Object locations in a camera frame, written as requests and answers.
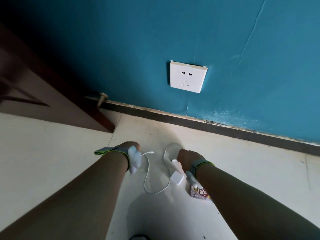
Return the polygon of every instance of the person's left hand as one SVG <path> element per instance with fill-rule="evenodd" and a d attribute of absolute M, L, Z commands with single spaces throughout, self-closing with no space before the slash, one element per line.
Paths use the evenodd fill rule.
<path fill-rule="evenodd" d="M 137 149 L 138 152 L 141 150 L 141 145 L 136 141 L 126 141 L 126 142 L 118 145 L 117 147 L 130 148 L 131 146 L 135 146 L 135 148 Z"/>

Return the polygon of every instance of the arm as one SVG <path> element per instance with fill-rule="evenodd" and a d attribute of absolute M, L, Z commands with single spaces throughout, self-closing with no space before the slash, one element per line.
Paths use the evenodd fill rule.
<path fill-rule="evenodd" d="M 185 172 L 202 158 L 184 149 L 178 155 Z M 200 165 L 195 175 L 239 240 L 320 239 L 320 229 L 311 222 L 214 165 Z"/>
<path fill-rule="evenodd" d="M 140 151 L 136 142 L 120 146 L 131 145 Z M 0 239 L 105 239 L 127 168 L 125 154 L 104 154 L 77 178 L 3 230 Z"/>

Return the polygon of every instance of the electrical outlet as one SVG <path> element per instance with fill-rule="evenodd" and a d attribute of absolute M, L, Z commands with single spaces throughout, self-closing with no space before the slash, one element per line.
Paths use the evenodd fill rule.
<path fill-rule="evenodd" d="M 175 61 L 170 62 L 170 86 L 190 92 L 201 92 L 208 68 Z"/>

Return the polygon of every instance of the teal wall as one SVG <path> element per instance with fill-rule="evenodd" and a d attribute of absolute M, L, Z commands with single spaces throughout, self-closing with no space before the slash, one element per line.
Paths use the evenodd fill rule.
<path fill-rule="evenodd" d="M 320 0 L 5 2 L 111 100 L 320 142 Z M 168 85 L 170 60 L 208 67 L 200 94 Z"/>

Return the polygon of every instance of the white cable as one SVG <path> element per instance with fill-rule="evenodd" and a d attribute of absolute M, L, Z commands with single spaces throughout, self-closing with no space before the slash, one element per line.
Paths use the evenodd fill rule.
<path fill-rule="evenodd" d="M 178 143 L 170 143 L 169 145 L 167 145 L 166 149 L 164 150 L 164 153 L 163 153 L 163 163 L 165 164 L 167 170 L 168 170 L 168 177 L 169 177 L 169 182 L 167 184 L 166 187 L 164 187 L 162 190 L 156 192 L 156 193 L 150 193 L 149 191 L 147 191 L 146 189 L 146 181 L 147 181 L 147 177 L 148 177 L 148 174 L 149 174 L 149 167 L 150 167 L 150 161 L 149 161 L 149 158 L 147 157 L 146 154 L 148 153 L 153 153 L 153 151 L 151 152 L 146 152 L 146 153 L 143 153 L 143 151 L 141 151 L 143 154 L 141 156 L 145 156 L 146 157 L 146 160 L 148 161 L 148 170 L 146 172 L 146 178 L 144 179 L 144 183 L 143 183 L 143 188 L 144 188 L 144 191 L 146 191 L 146 193 L 150 194 L 150 195 L 156 195 L 162 191 L 164 191 L 166 188 L 168 188 L 169 184 L 170 184 L 170 170 L 169 170 L 169 167 L 167 166 L 166 162 L 165 162 L 165 155 L 166 155 L 166 152 L 167 152 L 167 149 L 169 148 L 169 146 L 172 146 L 172 145 L 178 145 L 182 148 L 182 146 Z"/>

